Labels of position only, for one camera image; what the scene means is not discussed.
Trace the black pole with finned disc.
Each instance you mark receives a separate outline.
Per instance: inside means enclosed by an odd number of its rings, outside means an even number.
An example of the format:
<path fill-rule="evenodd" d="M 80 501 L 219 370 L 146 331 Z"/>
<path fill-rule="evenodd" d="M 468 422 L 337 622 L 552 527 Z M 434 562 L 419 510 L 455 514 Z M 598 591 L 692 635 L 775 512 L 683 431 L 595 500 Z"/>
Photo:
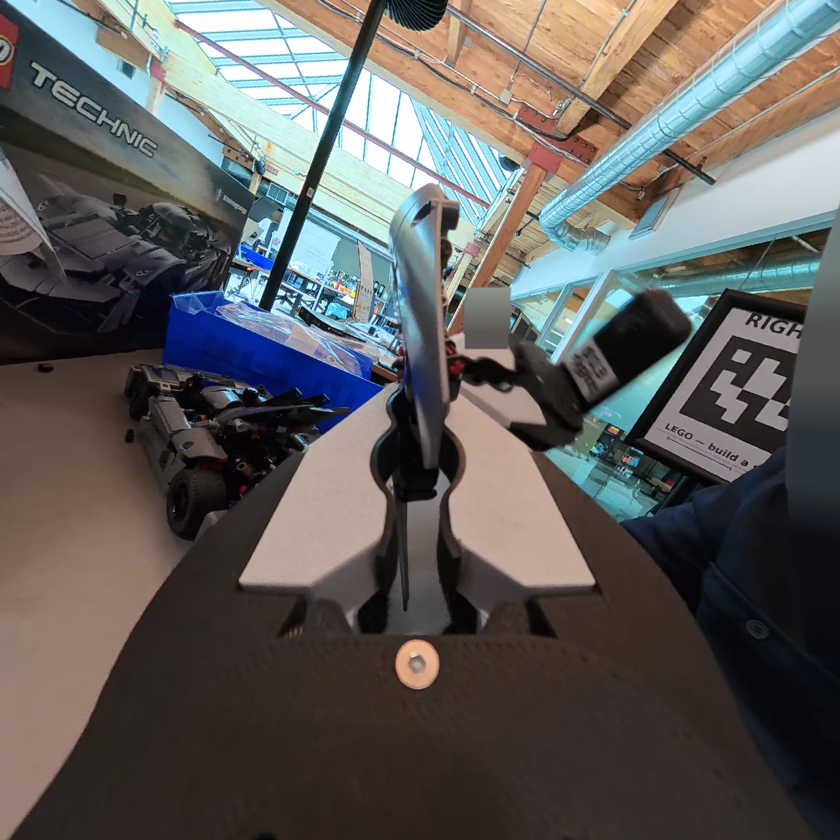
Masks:
<path fill-rule="evenodd" d="M 266 287 L 259 301 L 259 306 L 262 309 L 268 312 L 273 309 L 280 284 L 284 279 L 293 251 L 298 243 L 312 199 L 318 190 L 383 15 L 388 13 L 398 25 L 412 31 L 422 32 L 434 28 L 441 21 L 447 5 L 446 1 L 371 1 L 369 3 L 360 32 L 353 45 L 348 66 L 343 74 L 337 97 L 329 112 L 318 147 L 313 155 L 306 179 L 291 214 L 287 231 L 282 239 L 275 263 L 271 268 Z"/>

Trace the lego instruction booklet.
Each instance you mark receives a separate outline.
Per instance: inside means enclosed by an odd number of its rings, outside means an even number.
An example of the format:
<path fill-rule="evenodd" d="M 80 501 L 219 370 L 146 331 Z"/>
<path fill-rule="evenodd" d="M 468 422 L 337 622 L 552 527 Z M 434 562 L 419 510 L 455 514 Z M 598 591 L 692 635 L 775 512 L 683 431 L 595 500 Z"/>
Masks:
<path fill-rule="evenodd" d="M 1 152 L 1 256 L 55 257 L 49 237 L 11 162 Z"/>

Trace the small lego technic sub-assembly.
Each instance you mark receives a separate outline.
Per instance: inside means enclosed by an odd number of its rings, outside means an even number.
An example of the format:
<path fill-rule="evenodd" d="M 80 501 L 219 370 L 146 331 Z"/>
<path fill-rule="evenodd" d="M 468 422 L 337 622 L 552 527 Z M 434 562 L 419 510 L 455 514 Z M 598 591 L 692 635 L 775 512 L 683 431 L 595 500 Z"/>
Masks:
<path fill-rule="evenodd" d="M 438 472 L 452 480 L 460 453 L 445 422 L 452 401 L 442 302 L 442 244 L 458 225 L 459 203 L 426 184 L 397 210 L 389 233 L 402 327 L 402 382 L 392 403 L 398 434 L 392 476 L 402 607 L 410 600 L 407 505 L 434 499 Z"/>

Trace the silver ventilation duct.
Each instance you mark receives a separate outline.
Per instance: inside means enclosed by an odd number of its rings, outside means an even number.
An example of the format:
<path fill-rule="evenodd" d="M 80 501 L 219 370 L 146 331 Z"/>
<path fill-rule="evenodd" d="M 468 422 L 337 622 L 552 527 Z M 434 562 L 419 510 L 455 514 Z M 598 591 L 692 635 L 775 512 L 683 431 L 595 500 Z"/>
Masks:
<path fill-rule="evenodd" d="M 719 48 L 603 157 L 545 205 L 542 231 L 570 251 L 600 254 L 610 239 L 569 217 L 838 30 L 838 1 L 777 1 Z"/>

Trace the clear plastic bag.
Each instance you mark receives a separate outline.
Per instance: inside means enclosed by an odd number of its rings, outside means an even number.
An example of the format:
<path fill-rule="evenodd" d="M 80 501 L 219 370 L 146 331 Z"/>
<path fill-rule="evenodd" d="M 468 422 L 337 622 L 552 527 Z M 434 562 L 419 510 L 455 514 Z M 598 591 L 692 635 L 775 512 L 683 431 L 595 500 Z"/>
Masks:
<path fill-rule="evenodd" d="M 295 320 L 286 314 L 265 313 L 242 301 L 227 303 L 215 314 L 240 328 L 289 349 L 306 354 L 365 380 L 371 379 L 373 359 L 364 343 Z"/>

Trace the black white marker sign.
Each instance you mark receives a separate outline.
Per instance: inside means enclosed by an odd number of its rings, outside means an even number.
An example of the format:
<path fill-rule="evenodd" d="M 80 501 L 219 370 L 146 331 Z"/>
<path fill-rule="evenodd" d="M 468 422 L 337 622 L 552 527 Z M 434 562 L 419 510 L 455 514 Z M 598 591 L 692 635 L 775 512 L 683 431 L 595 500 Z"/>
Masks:
<path fill-rule="evenodd" d="M 706 486 L 783 447 L 807 307 L 726 289 L 627 435 Z"/>

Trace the grey lego car model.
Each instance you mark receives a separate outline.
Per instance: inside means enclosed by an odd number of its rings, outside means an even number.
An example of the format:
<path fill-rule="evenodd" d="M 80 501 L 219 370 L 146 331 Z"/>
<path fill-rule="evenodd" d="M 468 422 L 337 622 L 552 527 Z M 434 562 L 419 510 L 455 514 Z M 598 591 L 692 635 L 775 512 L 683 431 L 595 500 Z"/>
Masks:
<path fill-rule="evenodd" d="M 220 374 L 172 364 L 130 366 L 123 393 L 165 494 L 174 535 L 195 540 L 205 519 L 245 498 L 286 459 L 350 414 L 326 395 L 270 394 Z"/>

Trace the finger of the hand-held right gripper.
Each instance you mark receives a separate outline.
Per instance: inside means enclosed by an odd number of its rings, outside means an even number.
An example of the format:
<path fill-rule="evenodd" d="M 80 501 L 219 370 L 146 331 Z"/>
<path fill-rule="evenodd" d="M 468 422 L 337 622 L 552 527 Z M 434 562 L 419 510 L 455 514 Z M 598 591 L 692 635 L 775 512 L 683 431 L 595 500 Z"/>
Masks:
<path fill-rule="evenodd" d="M 509 349 L 465 350 L 460 363 L 463 383 L 494 389 L 513 389 L 518 384 L 515 357 Z"/>
<path fill-rule="evenodd" d="M 514 386 L 511 391 L 502 392 L 491 385 L 462 385 L 458 395 L 472 402 L 504 428 L 512 424 L 546 425 L 539 404 L 521 387 Z"/>

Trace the dark lego set box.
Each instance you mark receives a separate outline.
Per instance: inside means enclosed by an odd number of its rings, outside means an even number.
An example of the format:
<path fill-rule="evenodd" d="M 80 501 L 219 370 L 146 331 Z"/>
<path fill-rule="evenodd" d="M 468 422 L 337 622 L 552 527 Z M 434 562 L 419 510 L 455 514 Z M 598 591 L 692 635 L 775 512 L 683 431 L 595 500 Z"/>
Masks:
<path fill-rule="evenodd" d="M 112 65 L 79 2 L 2 2 L 2 151 L 55 257 L 2 256 L 2 364 L 161 347 L 171 297 L 214 291 L 254 197 L 181 106 Z"/>

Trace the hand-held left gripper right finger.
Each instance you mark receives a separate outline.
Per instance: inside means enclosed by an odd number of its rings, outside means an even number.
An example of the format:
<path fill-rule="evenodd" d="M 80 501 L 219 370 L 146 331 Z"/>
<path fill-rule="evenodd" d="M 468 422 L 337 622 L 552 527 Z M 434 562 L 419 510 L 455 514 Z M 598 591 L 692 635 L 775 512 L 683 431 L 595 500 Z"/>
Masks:
<path fill-rule="evenodd" d="M 484 618 L 501 602 L 592 593 L 593 572 L 534 452 L 462 396 L 446 428 L 460 453 L 442 510 L 455 539 L 455 592 Z"/>

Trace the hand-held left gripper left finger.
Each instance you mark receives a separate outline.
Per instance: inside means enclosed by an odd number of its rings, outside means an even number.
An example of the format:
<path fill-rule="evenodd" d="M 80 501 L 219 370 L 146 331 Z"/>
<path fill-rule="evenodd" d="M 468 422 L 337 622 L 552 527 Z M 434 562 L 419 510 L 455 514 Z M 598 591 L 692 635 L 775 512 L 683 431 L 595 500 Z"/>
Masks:
<path fill-rule="evenodd" d="M 388 385 L 309 446 L 239 577 L 244 590 L 336 602 L 355 627 L 387 627 L 398 394 Z"/>

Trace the blue plastic bin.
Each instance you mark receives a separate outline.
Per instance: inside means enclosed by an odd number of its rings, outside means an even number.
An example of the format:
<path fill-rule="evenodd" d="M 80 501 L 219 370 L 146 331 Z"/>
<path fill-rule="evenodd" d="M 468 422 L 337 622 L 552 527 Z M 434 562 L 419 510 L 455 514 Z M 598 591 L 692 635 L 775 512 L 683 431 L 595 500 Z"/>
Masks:
<path fill-rule="evenodd" d="M 264 338 L 219 317 L 233 303 L 220 291 L 190 292 L 172 298 L 163 361 L 248 385 L 263 385 L 273 396 L 298 389 L 303 396 L 325 395 L 329 407 L 355 410 L 382 387 L 338 367 Z"/>

